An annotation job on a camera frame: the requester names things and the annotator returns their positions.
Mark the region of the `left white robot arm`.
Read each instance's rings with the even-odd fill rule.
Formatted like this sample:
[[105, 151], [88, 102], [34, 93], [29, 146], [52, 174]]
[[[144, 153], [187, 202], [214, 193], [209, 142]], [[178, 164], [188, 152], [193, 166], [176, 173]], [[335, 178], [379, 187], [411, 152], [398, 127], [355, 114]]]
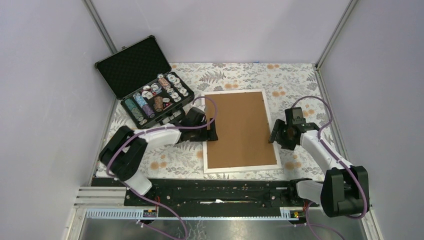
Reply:
[[101, 150], [99, 161], [106, 166], [108, 176], [134, 190], [136, 199], [148, 206], [155, 200], [153, 184], [139, 171], [146, 152], [165, 145], [218, 139], [215, 119], [207, 119], [201, 108], [192, 107], [179, 122], [137, 130], [126, 125], [120, 127]]

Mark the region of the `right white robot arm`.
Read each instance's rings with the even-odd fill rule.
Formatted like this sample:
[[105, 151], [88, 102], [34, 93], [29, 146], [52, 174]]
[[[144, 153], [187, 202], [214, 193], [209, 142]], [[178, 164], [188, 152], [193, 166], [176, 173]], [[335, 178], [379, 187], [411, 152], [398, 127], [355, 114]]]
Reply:
[[363, 166], [354, 166], [320, 136], [320, 128], [307, 122], [300, 107], [285, 110], [285, 120], [277, 119], [268, 142], [284, 150], [302, 147], [324, 173], [324, 181], [310, 178], [290, 180], [287, 201], [293, 206], [305, 200], [318, 204], [331, 218], [364, 217], [369, 211], [369, 177]]

